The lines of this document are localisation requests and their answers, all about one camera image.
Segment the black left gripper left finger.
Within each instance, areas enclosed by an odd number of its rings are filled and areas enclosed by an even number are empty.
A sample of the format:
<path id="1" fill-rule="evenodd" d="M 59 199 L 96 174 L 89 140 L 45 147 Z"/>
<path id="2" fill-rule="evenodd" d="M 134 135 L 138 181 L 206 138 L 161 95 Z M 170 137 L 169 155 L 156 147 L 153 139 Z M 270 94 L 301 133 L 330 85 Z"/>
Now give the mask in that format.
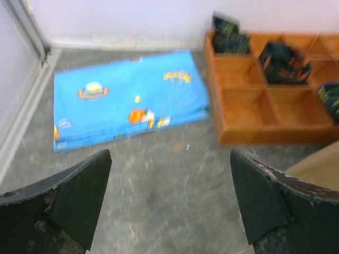
<path id="1" fill-rule="evenodd" d="M 112 165 L 108 149 L 1 195 L 1 253 L 90 250 Z"/>

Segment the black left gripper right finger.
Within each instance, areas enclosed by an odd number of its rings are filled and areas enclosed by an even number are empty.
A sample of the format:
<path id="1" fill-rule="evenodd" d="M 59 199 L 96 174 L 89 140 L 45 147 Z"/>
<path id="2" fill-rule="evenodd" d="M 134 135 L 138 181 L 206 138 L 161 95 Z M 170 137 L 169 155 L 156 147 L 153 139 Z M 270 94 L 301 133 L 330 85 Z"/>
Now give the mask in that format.
<path id="1" fill-rule="evenodd" d="M 338 192 L 287 175 L 237 149 L 230 166 L 255 253 L 338 253 Z"/>

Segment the burlap canvas tote bag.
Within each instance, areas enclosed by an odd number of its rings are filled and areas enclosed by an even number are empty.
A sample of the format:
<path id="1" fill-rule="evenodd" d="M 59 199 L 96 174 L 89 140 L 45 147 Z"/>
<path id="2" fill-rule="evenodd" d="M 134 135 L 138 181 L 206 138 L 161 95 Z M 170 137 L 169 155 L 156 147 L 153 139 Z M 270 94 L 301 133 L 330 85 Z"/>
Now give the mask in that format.
<path id="1" fill-rule="evenodd" d="M 284 172 L 307 183 L 338 192 L 338 160 L 338 141 L 336 141 Z"/>

